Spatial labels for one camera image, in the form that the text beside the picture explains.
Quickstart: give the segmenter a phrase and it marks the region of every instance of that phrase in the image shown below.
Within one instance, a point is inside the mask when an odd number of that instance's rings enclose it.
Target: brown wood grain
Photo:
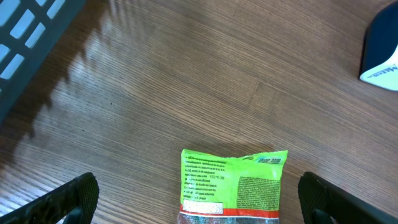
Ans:
[[[175,223],[184,148],[289,150],[398,217],[398,97],[358,80],[390,0],[87,0],[0,127],[0,215],[93,172],[93,223]]]

